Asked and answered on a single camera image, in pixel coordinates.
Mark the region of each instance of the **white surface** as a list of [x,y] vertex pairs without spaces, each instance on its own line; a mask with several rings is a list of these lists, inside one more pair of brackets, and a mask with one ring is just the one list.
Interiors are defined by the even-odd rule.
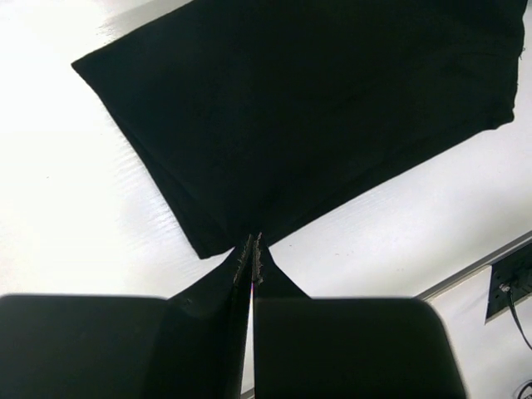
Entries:
[[[430,301],[447,328],[451,345],[471,398],[512,398],[532,380],[532,352],[510,312],[485,324],[491,267]],[[516,307],[521,325],[532,339],[532,299]]]
[[[224,257],[197,259],[70,68],[182,3],[0,0],[0,294],[169,297]],[[279,266],[314,296],[414,295],[524,234],[532,228],[531,102],[525,52],[516,122],[292,234],[273,247]],[[244,389],[249,370],[248,362]]]

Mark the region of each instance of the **folded black cloth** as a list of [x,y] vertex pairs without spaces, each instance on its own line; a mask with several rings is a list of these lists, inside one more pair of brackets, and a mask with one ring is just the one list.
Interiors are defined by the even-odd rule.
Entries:
[[194,0],[73,63],[201,258],[513,120],[526,0]]

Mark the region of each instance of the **power outlet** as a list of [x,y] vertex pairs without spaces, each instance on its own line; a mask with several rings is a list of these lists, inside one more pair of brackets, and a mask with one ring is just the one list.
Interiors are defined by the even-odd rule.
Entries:
[[500,290],[501,284],[512,287],[516,303],[532,294],[532,243],[516,248],[492,265],[487,322],[508,308],[507,297]]

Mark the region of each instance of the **black cloth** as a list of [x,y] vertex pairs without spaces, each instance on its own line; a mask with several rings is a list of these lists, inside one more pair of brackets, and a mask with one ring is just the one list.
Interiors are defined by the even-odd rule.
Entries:
[[201,258],[513,120],[526,0],[194,0],[74,62]]

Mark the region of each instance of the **fabric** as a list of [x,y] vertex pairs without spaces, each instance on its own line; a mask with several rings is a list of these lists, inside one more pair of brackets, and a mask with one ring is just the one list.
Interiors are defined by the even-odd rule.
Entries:
[[194,0],[74,62],[201,258],[513,120],[526,0]]

